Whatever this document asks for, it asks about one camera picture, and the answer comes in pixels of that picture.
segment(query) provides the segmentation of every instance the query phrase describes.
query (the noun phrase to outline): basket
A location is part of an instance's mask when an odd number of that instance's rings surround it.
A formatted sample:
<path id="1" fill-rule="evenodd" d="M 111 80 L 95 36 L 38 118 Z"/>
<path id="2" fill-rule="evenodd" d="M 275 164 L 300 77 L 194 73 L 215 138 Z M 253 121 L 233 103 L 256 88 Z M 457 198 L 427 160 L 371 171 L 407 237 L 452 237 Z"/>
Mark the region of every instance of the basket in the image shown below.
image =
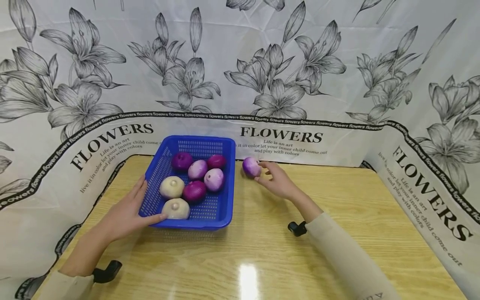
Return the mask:
<path id="1" fill-rule="evenodd" d="M 166 177 L 178 176 L 185 185 L 189 182 L 186 173 L 177 173 L 171 167 L 171 159 L 178 152 L 188 152 L 194 160 L 207 160 L 214 154 L 223 155 L 227 159 L 227 165 L 223 169 L 224 186 L 219 192 L 208 192 L 206 198 L 199 204 L 191 205 L 188 219 L 167 219 L 151 226 L 201 230 L 218 230 L 226 227 L 232 221 L 235 183 L 235 142 L 229 138 L 187 135 L 166 137 L 145 174 L 148 187 L 139 215 L 152 216 L 162 211 L 166 199 L 160 195 L 158 189 Z"/>

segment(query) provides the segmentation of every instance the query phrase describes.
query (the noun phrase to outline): wooden table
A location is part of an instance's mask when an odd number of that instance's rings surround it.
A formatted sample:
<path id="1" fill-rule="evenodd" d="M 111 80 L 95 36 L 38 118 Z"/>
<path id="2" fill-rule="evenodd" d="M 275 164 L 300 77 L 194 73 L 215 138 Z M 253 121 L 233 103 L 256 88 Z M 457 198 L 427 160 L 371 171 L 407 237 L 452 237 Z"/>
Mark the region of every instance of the wooden table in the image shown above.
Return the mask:
<path id="1" fill-rule="evenodd" d="M 150 161 L 145 156 L 127 161 L 54 270 L 65 262 L 78 238 L 130 190 Z M 374 172 L 282 166 L 377 262 L 403 299 L 465 299 Z M 295 238 L 287 230 L 290 221 L 302 221 L 295 207 L 245 179 L 240 168 L 237 162 L 233 220 L 225 230 L 146 228 L 111 244 L 99 267 L 119 260 L 123 268 L 112 282 L 94 285 L 92 298 L 348 299 L 308 236 Z"/>

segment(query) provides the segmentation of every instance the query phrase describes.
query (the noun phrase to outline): red onion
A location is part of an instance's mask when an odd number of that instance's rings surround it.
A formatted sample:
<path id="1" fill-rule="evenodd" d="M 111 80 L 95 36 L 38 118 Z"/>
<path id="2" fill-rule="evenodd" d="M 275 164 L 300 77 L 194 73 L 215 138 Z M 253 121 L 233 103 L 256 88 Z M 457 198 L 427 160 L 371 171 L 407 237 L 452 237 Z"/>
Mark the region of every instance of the red onion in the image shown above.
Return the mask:
<path id="1" fill-rule="evenodd" d="M 178 152 L 172 158 L 172 168 L 177 172 L 186 172 L 193 164 L 193 157 L 186 152 Z"/>
<path id="2" fill-rule="evenodd" d="M 215 154 L 207 160 L 207 165 L 209 169 L 223 169 L 223 167 L 227 164 L 227 160 L 223 155 Z"/>
<path id="3" fill-rule="evenodd" d="M 207 171 L 207 162 L 204 160 L 197 160 L 190 166 L 190 168 L 188 168 L 188 178 L 190 178 L 190 180 L 202 179 Z"/>
<path id="4" fill-rule="evenodd" d="M 207 186 L 207 189 L 211 192 L 219 191 L 223 186 L 223 172 L 222 170 L 215 168 L 211 169 L 205 174 L 204 182 Z"/>
<path id="5" fill-rule="evenodd" d="M 262 167 L 258 165 L 258 160 L 253 157 L 247 157 L 243 161 L 242 167 L 245 175 L 250 178 L 258 177 L 262 173 Z"/>
<path id="6" fill-rule="evenodd" d="M 201 181 L 192 181 L 183 189 L 183 199 L 188 203 L 197 203 L 207 195 L 207 186 Z"/>

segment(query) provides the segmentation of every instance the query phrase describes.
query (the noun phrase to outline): peeled onion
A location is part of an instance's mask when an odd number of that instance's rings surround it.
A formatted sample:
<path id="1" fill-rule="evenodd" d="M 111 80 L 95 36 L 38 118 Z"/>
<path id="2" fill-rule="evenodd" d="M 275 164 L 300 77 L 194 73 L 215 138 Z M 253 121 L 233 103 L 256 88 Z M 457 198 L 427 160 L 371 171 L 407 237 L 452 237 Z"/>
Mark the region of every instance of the peeled onion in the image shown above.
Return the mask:
<path id="1" fill-rule="evenodd" d="M 177 172 L 186 172 L 193 164 L 193 157 L 187 152 L 178 152 L 171 161 L 172 169 Z"/>
<path id="2" fill-rule="evenodd" d="M 162 213 L 168 219 L 186 220 L 190 215 L 190 206 L 181 198 L 170 199 L 163 204 Z"/>
<path id="3" fill-rule="evenodd" d="M 192 181 L 183 189 L 183 199 L 188 203 L 198 203 L 205 199 L 207 186 L 201 181 Z"/>
<path id="4" fill-rule="evenodd" d="M 226 164 L 227 160 L 223 155 L 220 154 L 215 154 L 207 160 L 207 165 L 209 169 L 223 169 Z"/>
<path id="5" fill-rule="evenodd" d="M 183 192 L 185 183 L 180 177 L 169 176 L 160 184 L 160 195 L 167 199 L 179 198 Z"/>
<path id="6" fill-rule="evenodd" d="M 202 179 L 208 171 L 207 162 L 204 160 L 197 160 L 190 168 L 188 168 L 188 178 L 190 180 Z"/>
<path id="7" fill-rule="evenodd" d="M 222 170 L 215 168 L 205 174 L 204 182 L 211 192 L 219 191 L 223 186 L 224 176 Z"/>
<path id="8" fill-rule="evenodd" d="M 253 157 L 247 157 L 243 161 L 242 167 L 245 175 L 250 178 L 258 177 L 262 173 L 262 167 L 258 165 L 258 160 Z"/>

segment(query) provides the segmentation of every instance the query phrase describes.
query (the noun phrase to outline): white backdrop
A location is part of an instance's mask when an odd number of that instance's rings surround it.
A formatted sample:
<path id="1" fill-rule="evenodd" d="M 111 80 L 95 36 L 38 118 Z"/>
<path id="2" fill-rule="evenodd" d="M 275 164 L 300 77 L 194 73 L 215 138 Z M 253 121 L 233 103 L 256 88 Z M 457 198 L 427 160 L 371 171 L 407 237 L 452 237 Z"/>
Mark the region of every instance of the white backdrop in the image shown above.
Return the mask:
<path id="1" fill-rule="evenodd" d="M 1 0 L 0 298 L 31 298 L 124 160 L 198 134 L 373 168 L 477 299 L 479 8 Z"/>

